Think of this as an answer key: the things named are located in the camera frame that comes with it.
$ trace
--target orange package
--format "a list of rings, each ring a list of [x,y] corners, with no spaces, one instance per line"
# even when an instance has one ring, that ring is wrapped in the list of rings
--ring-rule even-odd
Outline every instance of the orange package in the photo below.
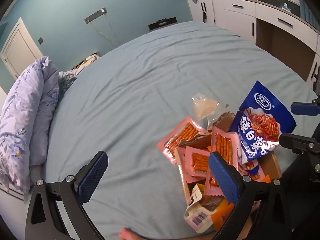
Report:
[[[206,177],[210,152],[186,146],[186,170],[191,176]]]
[[[239,147],[239,140],[235,132],[226,133],[216,127],[212,130],[212,151],[218,152],[229,165],[234,166],[236,169],[238,169],[237,155]],[[223,193],[209,168],[207,171],[204,193],[206,195],[223,196]]]
[[[205,129],[187,116],[176,128],[174,128],[157,144],[157,147],[172,164],[175,164],[176,158],[174,156],[174,150],[179,147],[180,143],[190,141],[191,139],[205,133]]]

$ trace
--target blue gripper pad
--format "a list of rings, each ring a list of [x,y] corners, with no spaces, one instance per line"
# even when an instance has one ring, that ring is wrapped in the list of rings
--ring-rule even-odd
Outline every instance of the blue gripper pad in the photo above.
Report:
[[[80,205],[89,202],[107,167],[108,155],[104,152],[78,186],[78,202]]]
[[[218,153],[210,153],[208,165],[227,201],[236,206],[240,199],[239,187],[232,178],[231,174],[228,172],[229,165]]]
[[[293,114],[311,116],[320,114],[320,107],[314,103],[292,103],[290,109]]]

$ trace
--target barcode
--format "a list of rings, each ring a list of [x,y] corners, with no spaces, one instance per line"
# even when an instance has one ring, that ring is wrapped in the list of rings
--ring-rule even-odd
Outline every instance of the barcode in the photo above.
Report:
[[[193,218],[192,222],[194,222],[197,226],[200,225],[200,223],[206,219],[208,215],[204,213],[203,211],[200,212],[199,215],[197,215],[195,218]]]

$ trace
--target box of snacks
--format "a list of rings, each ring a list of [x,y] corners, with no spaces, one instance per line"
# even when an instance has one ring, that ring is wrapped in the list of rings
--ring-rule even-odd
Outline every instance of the box of snacks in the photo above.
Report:
[[[187,203],[186,222],[198,233],[212,226],[217,231],[233,209],[209,169],[211,152],[218,152],[241,175],[270,183],[281,177],[273,149],[280,134],[291,133],[295,126],[290,112],[258,81],[236,115],[223,113],[207,130],[186,117],[157,145],[171,163],[177,163]]]

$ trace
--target plastic bag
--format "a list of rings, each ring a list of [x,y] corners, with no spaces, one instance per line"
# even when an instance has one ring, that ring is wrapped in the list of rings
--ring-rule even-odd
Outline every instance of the plastic bag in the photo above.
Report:
[[[226,108],[229,105],[225,106],[200,93],[193,96],[192,100],[196,121],[199,122],[201,119],[207,118],[208,127],[210,127],[210,124],[214,123],[220,115],[228,111]]]
[[[260,82],[256,82],[239,107],[230,131],[240,138],[238,162],[245,164],[271,152],[281,133],[291,133],[296,122],[287,108]]]

